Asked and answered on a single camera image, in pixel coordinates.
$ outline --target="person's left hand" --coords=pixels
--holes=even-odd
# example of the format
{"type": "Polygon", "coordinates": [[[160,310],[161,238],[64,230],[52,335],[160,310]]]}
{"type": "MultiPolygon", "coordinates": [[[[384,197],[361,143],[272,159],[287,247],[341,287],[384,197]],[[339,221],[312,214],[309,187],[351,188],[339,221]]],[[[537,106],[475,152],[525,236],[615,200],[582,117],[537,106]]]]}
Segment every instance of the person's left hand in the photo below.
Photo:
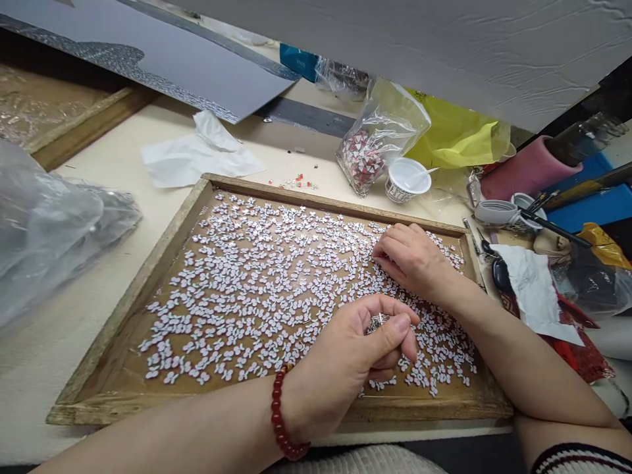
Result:
{"type": "Polygon", "coordinates": [[[416,361],[411,324],[419,323],[410,307],[383,294],[341,307],[283,383],[281,410],[291,441],[333,433],[367,379],[392,379],[401,354],[416,361]],[[391,318],[365,336],[371,316],[378,313],[391,318]]]}

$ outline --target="pink roll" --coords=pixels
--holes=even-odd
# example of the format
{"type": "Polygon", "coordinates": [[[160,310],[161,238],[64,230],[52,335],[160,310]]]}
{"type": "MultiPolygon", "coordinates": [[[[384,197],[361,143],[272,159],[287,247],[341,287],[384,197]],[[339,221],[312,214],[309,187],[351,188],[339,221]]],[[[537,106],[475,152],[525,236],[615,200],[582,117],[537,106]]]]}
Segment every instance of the pink roll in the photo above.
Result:
{"type": "Polygon", "coordinates": [[[486,199],[509,201],[517,192],[535,198],[538,192],[577,174],[583,169],[580,163],[575,168],[566,166],[546,149],[542,135],[502,166],[481,179],[481,190],[486,199]]]}

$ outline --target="wooden box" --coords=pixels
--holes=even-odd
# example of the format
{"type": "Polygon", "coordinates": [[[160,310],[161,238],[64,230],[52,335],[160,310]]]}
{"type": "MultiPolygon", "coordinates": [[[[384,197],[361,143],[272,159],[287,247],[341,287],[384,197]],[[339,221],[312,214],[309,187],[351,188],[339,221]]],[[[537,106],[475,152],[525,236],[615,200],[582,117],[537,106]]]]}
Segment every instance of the wooden box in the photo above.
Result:
{"type": "Polygon", "coordinates": [[[160,94],[0,28],[0,138],[46,170],[145,107],[160,94]]]}
{"type": "MultiPolygon", "coordinates": [[[[381,224],[418,223],[442,236],[444,243],[460,249],[465,259],[462,271],[473,280],[480,279],[471,251],[471,238],[464,228],[205,174],[194,186],[62,391],[48,415],[48,423],[107,425],[167,400],[208,392],[228,384],[215,376],[203,386],[189,378],[180,378],[174,384],[163,384],[159,379],[146,380],[147,354],[138,349],[147,334],[151,334],[151,326],[156,320],[156,315],[147,306],[156,298],[169,297],[169,292],[173,290],[173,286],[169,286],[170,280],[183,268],[183,255],[198,245],[192,242],[192,236],[200,231],[198,224],[209,215],[209,209],[219,203],[216,195],[221,191],[218,190],[253,197],[272,206],[306,206],[308,211],[316,213],[335,213],[340,215],[339,219],[351,223],[366,220],[381,224]]],[[[174,347],[182,347],[178,343],[183,341],[174,339],[174,347]]],[[[393,426],[393,423],[399,429],[405,429],[415,422],[426,420],[511,416],[511,405],[478,353],[475,357],[478,371],[475,375],[470,374],[469,388],[459,384],[448,385],[442,387],[436,398],[430,397],[427,390],[404,383],[387,386],[383,392],[367,392],[366,396],[354,402],[343,422],[343,429],[347,426],[347,429],[352,427],[351,430],[370,431],[388,424],[393,426]]],[[[236,383],[236,377],[230,383],[236,383]]]]}

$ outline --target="red beaded bracelet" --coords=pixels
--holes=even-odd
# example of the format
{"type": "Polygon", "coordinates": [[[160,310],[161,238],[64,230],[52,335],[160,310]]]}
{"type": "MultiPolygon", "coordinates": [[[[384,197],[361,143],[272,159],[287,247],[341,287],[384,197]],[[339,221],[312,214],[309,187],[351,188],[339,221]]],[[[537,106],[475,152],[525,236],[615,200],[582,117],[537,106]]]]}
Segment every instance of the red beaded bracelet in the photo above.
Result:
{"type": "Polygon", "coordinates": [[[283,385],[283,378],[285,374],[289,372],[291,366],[283,365],[281,370],[276,373],[275,385],[272,390],[272,426],[275,428],[276,443],[278,447],[283,451],[283,456],[290,461],[298,461],[305,456],[311,443],[294,444],[290,441],[288,432],[285,430],[285,424],[283,423],[283,416],[281,416],[281,386],[283,385]]]}

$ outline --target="blue container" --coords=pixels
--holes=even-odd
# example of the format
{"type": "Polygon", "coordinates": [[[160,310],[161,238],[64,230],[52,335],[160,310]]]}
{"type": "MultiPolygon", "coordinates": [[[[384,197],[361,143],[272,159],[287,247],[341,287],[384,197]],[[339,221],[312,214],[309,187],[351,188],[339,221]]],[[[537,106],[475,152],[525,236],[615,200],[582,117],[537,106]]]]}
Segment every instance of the blue container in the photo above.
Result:
{"type": "MultiPolygon", "coordinates": [[[[583,162],[584,169],[570,178],[546,189],[566,191],[576,184],[596,178],[612,171],[612,165],[602,153],[597,153],[583,162]]],[[[548,220],[569,232],[579,232],[584,223],[610,224],[632,217],[632,190],[626,183],[597,192],[561,209],[547,212],[548,220]]]]}
{"type": "Polygon", "coordinates": [[[281,43],[279,45],[281,64],[301,74],[310,82],[316,82],[316,62],[318,56],[281,43]]]}

